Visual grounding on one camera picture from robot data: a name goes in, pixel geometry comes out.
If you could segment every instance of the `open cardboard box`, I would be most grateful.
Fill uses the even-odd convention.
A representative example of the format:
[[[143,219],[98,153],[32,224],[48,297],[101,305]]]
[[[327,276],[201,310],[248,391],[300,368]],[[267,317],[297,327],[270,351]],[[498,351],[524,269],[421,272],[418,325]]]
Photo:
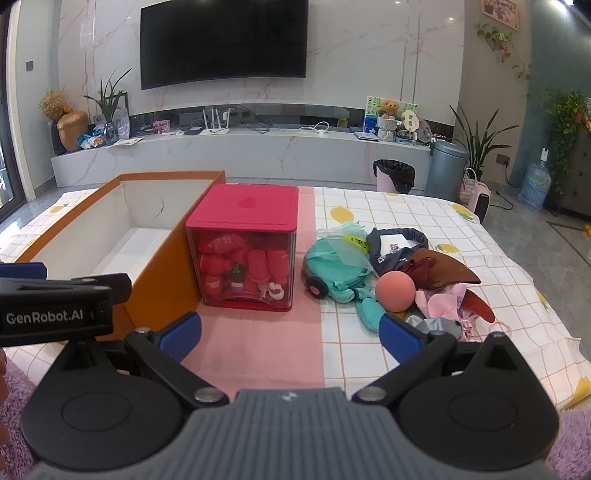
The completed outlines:
[[[132,294],[113,309],[121,339],[137,327],[156,331],[200,300],[185,221],[222,171],[124,174],[80,202],[17,259],[43,262],[48,278],[127,273]]]

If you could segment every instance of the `yellow label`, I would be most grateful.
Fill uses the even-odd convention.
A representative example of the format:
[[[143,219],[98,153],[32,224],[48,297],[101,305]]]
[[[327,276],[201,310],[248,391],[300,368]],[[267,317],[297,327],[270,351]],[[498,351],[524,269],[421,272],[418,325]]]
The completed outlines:
[[[347,240],[350,244],[354,244],[360,247],[361,250],[363,250],[363,253],[369,253],[368,243],[362,238],[359,238],[358,236],[353,236],[350,233],[346,233],[343,238]]]

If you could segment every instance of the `trash can lid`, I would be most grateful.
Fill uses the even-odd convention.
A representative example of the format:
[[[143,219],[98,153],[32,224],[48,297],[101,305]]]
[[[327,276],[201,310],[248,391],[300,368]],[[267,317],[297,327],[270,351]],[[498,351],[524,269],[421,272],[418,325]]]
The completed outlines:
[[[470,156],[468,154],[468,150],[466,150],[461,145],[449,143],[445,140],[437,140],[437,142],[435,143],[435,149],[448,155],[453,155],[454,157],[468,158]]]

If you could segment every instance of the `water bottle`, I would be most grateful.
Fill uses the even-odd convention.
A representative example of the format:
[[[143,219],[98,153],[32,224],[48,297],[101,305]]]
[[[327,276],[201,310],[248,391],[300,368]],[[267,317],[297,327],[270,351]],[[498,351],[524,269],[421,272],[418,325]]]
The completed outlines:
[[[536,211],[543,207],[550,185],[552,185],[550,172],[546,167],[548,150],[545,148],[542,149],[540,160],[540,163],[533,163],[527,168],[523,187],[517,196],[523,205]]]

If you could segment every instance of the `orange ball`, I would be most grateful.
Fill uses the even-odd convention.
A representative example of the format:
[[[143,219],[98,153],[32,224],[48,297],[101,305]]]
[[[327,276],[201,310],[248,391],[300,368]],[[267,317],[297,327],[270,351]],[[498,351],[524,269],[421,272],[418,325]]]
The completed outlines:
[[[404,272],[388,272],[375,284],[375,297],[388,312],[403,312],[414,303],[417,289]]]

